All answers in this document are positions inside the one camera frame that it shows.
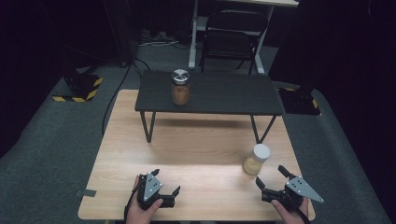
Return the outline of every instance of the white lid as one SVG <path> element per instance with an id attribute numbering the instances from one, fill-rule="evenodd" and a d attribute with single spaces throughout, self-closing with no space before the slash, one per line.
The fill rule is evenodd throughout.
<path id="1" fill-rule="evenodd" d="M 264 162 L 270 157 L 271 155 L 271 150 L 268 146 L 264 144 L 257 144 L 253 148 L 253 160 L 257 162 Z"/>

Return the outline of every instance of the person's left hand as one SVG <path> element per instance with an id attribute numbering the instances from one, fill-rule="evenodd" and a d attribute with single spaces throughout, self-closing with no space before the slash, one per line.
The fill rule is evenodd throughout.
<path id="1" fill-rule="evenodd" d="M 139 176 L 134 180 L 134 188 L 139 183 Z M 128 210 L 128 217 L 126 218 L 126 224 L 149 224 L 151 218 L 163 204 L 163 199 L 159 199 L 152 204 L 148 210 L 143 210 L 137 203 L 137 192 L 132 198 L 131 207 Z"/>

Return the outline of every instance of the gray floor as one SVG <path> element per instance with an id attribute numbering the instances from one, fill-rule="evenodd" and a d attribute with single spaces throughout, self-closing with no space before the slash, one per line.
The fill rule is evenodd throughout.
<path id="1" fill-rule="evenodd" d="M 276 49 L 262 48 L 267 71 L 275 55 Z M 188 69 L 189 51 L 141 47 L 137 58 L 151 70 Z M 121 89 L 138 89 L 136 71 L 147 67 L 139 61 L 135 64 Z M 236 66 L 208 60 L 206 69 L 248 70 L 247 63 L 240 70 L 234 70 Z M 87 185 L 102 140 L 103 119 L 107 122 L 112 105 L 108 113 L 106 108 L 126 71 L 111 64 L 99 67 L 95 74 L 104 81 L 91 102 L 59 103 L 49 96 L 43 103 L 19 142 L 0 160 L 1 224 L 104 223 L 78 217 L 76 194 Z M 283 115 L 304 179 L 325 200 L 314 203 L 317 217 L 312 223 L 390 223 L 325 98 L 317 91 L 313 95 L 320 116 Z"/>

